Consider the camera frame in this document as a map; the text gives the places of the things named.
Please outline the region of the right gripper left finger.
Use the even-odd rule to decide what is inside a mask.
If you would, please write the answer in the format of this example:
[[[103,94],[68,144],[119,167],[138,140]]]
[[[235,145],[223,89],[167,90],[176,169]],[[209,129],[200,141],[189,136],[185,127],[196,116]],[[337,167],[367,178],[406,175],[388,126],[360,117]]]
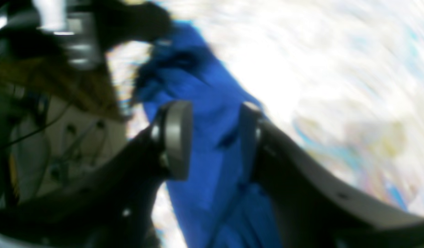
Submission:
[[[0,210],[0,248],[138,248],[160,185],[189,175],[193,107],[172,101],[106,165]]]

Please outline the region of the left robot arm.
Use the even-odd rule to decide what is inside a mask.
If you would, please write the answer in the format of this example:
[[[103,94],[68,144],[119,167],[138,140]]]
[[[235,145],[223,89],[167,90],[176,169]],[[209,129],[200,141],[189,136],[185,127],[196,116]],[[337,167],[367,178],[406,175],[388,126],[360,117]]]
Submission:
[[[147,0],[0,0],[0,59],[63,54],[73,68],[91,71],[117,44],[152,43],[171,28],[168,11]]]

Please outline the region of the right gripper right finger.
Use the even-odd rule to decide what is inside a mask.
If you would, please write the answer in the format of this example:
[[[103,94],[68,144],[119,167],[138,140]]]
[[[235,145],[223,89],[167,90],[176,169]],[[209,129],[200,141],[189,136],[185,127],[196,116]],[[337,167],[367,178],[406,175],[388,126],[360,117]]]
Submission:
[[[284,248],[424,248],[424,218],[333,176],[251,102],[239,130],[243,180],[268,195]]]

